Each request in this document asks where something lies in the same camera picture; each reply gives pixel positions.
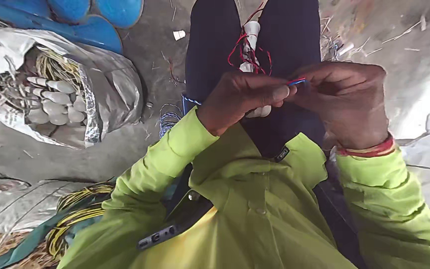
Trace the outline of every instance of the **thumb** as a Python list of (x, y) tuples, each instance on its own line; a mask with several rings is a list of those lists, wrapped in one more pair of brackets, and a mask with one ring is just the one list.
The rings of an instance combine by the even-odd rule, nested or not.
[(290, 94), (290, 88), (286, 85), (270, 85), (255, 88), (250, 91), (246, 100), (247, 108), (254, 109), (283, 101)]

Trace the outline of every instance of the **shirt button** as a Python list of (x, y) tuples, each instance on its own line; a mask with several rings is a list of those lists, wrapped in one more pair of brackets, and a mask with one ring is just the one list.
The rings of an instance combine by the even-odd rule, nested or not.
[(257, 213), (260, 215), (265, 215), (267, 212), (263, 208), (257, 208)]

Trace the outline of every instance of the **red wire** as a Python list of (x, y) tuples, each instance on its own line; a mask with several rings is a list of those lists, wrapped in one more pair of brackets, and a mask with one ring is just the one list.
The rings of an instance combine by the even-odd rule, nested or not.
[[(249, 17), (248, 17), (248, 20), (247, 20), (247, 22), (245, 22), (245, 24), (247, 24), (253, 17), (254, 17), (254, 15), (256, 15), (258, 12), (260, 12), (260, 11), (262, 11), (263, 9), (261, 8), (261, 6), (263, 6), (263, 3), (264, 2), (262, 2), (259, 6), (258, 6), (258, 8), (257, 8), (257, 10), (254, 12), (254, 13), (252, 13), (252, 15), (250, 15)], [(232, 62), (230, 61), (230, 58), (232, 57), (232, 55), (233, 55), (233, 53), (235, 52), (235, 50), (236, 50), (236, 47), (237, 46), (239, 46), (240, 45), (240, 42), (241, 41), (243, 41), (243, 44), (244, 45), (248, 45), (248, 48), (249, 48), (249, 51), (247, 52), (247, 59), (245, 59), (245, 58), (243, 58), (243, 46), (240, 46), (240, 58), (241, 58), (241, 60), (242, 60), (242, 62), (248, 62), (248, 63), (250, 63), (250, 64), (252, 64), (253, 66), (254, 66), (254, 70), (253, 70), (253, 72), (254, 73), (256, 73), (256, 74), (259, 74), (259, 72), (261, 71), (261, 72), (263, 72), (263, 74), (267, 74), (266, 72), (265, 72), (265, 70), (259, 65), (259, 64), (257, 64), (256, 63), (256, 54), (255, 54), (255, 50), (251, 47), (251, 45), (250, 45), (250, 42), (247, 40), (247, 37), (249, 36), (249, 34), (246, 34), (245, 33), (245, 29), (244, 28), (242, 28), (242, 33), (240, 34), (240, 37), (238, 38), (238, 40), (236, 41), (236, 43), (235, 43), (235, 46), (233, 47), (233, 49), (232, 49), (232, 51), (230, 52), (230, 54), (228, 55), (228, 59), (227, 59), (227, 61), (228, 61), (228, 63), (231, 65), (231, 66), (233, 66), (234, 67), (234, 65), (232, 64)], [(270, 52), (268, 52), (268, 51), (266, 51), (266, 53), (267, 53), (267, 56), (268, 56), (268, 61), (269, 61), (269, 64), (270, 64), (270, 72), (269, 72), (269, 76), (271, 76), (271, 72), (272, 72), (272, 67), (273, 67), (273, 65), (272, 65), (272, 61), (271, 61), (271, 55), (270, 55)]]

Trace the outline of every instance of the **dusty floor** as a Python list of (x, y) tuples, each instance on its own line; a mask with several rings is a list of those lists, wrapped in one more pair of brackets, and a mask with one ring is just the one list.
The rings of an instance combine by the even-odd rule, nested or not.
[[(244, 21), (260, 4), (240, 0), (237, 5)], [(159, 109), (164, 103), (180, 105), (183, 84), (169, 80), (171, 57), (174, 74), (184, 79), (184, 58), (188, 37), (175, 41), (174, 30), (190, 31), (190, 10), (194, 0), (146, 1), (140, 21), (129, 30), (120, 30), (124, 55), (133, 61), (146, 85), (146, 107), (142, 123), (128, 125), (85, 150), (71, 150), (35, 142), (26, 135), (0, 124), (0, 175), (29, 182), (43, 179), (103, 181), (117, 176), (145, 154), (147, 145), (158, 139)], [(353, 42), (363, 51), (341, 60), (382, 65), (386, 79), (386, 110), (396, 138), (415, 138), (424, 131), (430, 112), (430, 1), (411, 0), (320, 0), (322, 18), (332, 17), (325, 35), (340, 34), (344, 43)], [(427, 28), (417, 25), (426, 16)], [(367, 55), (379, 48), (381, 50)]]

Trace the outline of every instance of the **black and yellow wire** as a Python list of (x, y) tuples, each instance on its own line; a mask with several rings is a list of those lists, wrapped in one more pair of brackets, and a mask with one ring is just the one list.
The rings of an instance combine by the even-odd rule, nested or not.
[[(89, 196), (99, 196), (111, 193), (114, 190), (114, 184), (110, 182), (101, 182), (80, 191), (69, 193), (59, 199), (57, 204), (57, 211), (68, 208), (77, 202)], [(68, 248), (67, 242), (64, 239), (65, 233), (72, 227), (72, 225), (93, 218), (102, 216), (104, 209), (101, 207), (102, 203), (97, 202), (88, 205), (86, 208), (70, 212), (66, 217), (59, 221), (55, 228), (53, 228), (46, 239), (46, 249), (56, 260), (59, 260)]]

